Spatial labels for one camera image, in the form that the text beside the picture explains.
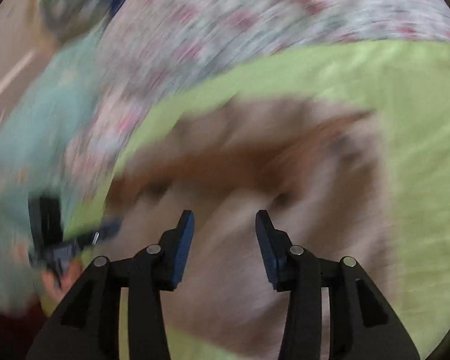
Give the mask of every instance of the floral fabric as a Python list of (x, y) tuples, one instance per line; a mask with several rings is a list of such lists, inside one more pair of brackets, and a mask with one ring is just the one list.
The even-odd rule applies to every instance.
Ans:
[(69, 145), (66, 169), (91, 192), (154, 103), (237, 64), (377, 39), (450, 42), (450, 9), (443, 0), (127, 0), (99, 45), (112, 90)]

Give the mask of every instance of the floor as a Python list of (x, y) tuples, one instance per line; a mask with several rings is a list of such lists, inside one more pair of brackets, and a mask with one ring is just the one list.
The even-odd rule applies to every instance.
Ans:
[(3, 0), (0, 5), (0, 123), (55, 52), (37, 12), (38, 0)]

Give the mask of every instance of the green blanket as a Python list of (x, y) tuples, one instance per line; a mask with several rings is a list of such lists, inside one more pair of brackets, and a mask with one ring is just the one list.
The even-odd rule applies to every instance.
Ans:
[[(402, 292), (393, 306), (425, 357), (450, 327), (450, 44), (322, 45), (237, 67), (150, 110), (115, 171), (138, 147), (166, 135), (185, 112), (209, 111), (234, 95), (284, 93), (378, 110), (388, 143), (400, 263)], [(75, 211), (70, 234), (100, 220), (108, 186)], [(234, 357), (171, 330), (169, 341), (175, 360)]]

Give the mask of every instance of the black device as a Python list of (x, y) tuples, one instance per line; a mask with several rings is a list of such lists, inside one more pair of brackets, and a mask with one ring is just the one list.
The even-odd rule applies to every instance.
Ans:
[(120, 219), (105, 221), (98, 227), (81, 231), (78, 237), (63, 240), (60, 200), (57, 197), (30, 197), (28, 212), (34, 241), (34, 248), (28, 255), (30, 264), (51, 271), (59, 287), (70, 261), (86, 248), (114, 237), (121, 226)]
[[(27, 360), (116, 360), (119, 358), (120, 290), (129, 288), (130, 360), (169, 360), (161, 290), (182, 280), (193, 236), (193, 213), (133, 258), (97, 257), (83, 272), (32, 345)], [(290, 291), (279, 360), (318, 360), (322, 288), (329, 288), (331, 360), (419, 360), (399, 318), (353, 257), (339, 262), (315, 257), (276, 230), (266, 211), (255, 231), (273, 288)], [(440, 347), (430, 359), (437, 357)]]

